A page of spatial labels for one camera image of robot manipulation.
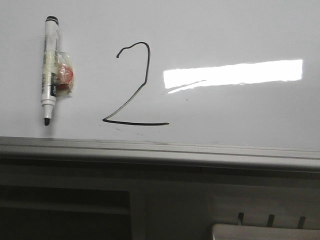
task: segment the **dry erase marker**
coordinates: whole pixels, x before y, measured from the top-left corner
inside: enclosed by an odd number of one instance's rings
[[[44,109],[44,125],[49,125],[56,104],[58,69],[56,66],[59,40],[59,23],[54,16],[45,20],[45,38],[42,67],[41,103]]]

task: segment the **white surface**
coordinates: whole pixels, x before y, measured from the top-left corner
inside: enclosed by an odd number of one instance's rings
[[[70,54],[75,82],[46,127],[41,67],[50,15],[59,20],[59,50]],[[319,149],[319,24],[318,0],[1,0],[0,136]],[[112,119],[170,125],[102,121],[144,80],[145,46],[116,58],[139,41],[151,48],[149,82]],[[300,80],[172,94],[165,87],[168,70],[285,60],[303,61]]]
[[[319,230],[215,224],[213,240],[318,240]]]

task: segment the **black marker line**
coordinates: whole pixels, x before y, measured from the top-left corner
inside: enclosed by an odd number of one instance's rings
[[[150,65],[150,47],[148,45],[148,43],[144,42],[144,41],[140,41],[137,42],[131,46],[128,47],[124,47],[120,50],[120,52],[116,55],[116,58],[118,59],[120,54],[123,52],[123,50],[125,49],[130,49],[132,47],[134,47],[135,45],[138,44],[144,44],[148,50],[148,58],[147,58],[147,64],[146,64],[146,70],[145,70],[145,77],[144,77],[144,82],[142,83],[142,85],[137,89],[137,91],[135,91],[135,93],[121,106],[119,107],[115,112],[113,112],[112,114],[110,114],[109,116],[105,117],[104,119],[102,119],[102,121],[106,122],[106,123],[111,123],[111,124],[123,124],[123,125],[135,125],[135,126],[163,126],[163,125],[168,125],[168,122],[155,122],[155,123],[144,123],[144,122],[129,122],[129,121],[114,121],[114,120],[108,120],[109,118],[113,117],[114,115],[116,115],[121,109],[123,109],[137,94],[138,92],[144,87],[144,85],[147,84],[148,82],[148,74],[149,74],[149,65]]]

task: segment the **whiteboard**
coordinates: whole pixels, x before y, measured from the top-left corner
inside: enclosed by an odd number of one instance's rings
[[[44,126],[50,15],[75,82]],[[0,136],[319,149],[319,24],[318,0],[1,0]],[[169,125],[103,122],[140,41],[112,119]]]

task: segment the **metal ledge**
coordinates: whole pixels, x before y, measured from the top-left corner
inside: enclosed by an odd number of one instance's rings
[[[320,151],[149,142],[0,137],[0,159],[320,172]]]

